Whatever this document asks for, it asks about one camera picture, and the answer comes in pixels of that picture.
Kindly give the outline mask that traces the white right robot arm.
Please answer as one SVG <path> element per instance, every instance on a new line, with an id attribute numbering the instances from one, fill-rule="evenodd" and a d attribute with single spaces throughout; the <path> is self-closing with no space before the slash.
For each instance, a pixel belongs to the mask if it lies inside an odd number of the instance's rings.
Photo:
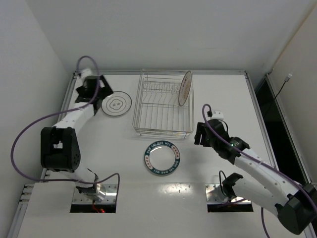
<path id="1" fill-rule="evenodd" d="M 232 173 L 222 183 L 225 200 L 246 198 L 275 215 L 289 232 L 299 235 L 317 217 L 317 190 L 301 185 L 261 161 L 249 144 L 231 137 L 222 122 L 211 119 L 197 124 L 196 145 L 211 147 L 221 158 L 247 172 L 252 180 Z"/>

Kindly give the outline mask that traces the orange sunburst plate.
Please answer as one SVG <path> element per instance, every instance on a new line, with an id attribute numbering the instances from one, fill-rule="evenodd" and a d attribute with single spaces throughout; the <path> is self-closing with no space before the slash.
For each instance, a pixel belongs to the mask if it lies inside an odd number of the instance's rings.
<path id="1" fill-rule="evenodd" d="M 183 106 L 188 99 L 188 96 L 191 92 L 191 86 L 193 81 L 193 74 L 189 70 L 185 73 L 178 94 L 178 104 L 179 106 Z"/>

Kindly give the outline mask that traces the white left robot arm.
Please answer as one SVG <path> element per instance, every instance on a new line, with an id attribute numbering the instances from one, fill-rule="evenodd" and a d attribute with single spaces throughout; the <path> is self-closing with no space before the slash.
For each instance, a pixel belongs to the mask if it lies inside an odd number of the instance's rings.
<path id="1" fill-rule="evenodd" d="M 97 182 L 98 175 L 82 163 L 77 135 L 85 123 L 97 114 L 103 100 L 113 94 L 113 90 L 102 75 L 82 76 L 81 79 L 83 84 L 76 89 L 76 110 L 41 131 L 41 165 L 75 182 L 80 194 L 94 202 L 101 202 L 106 196 L 106 189 Z"/>

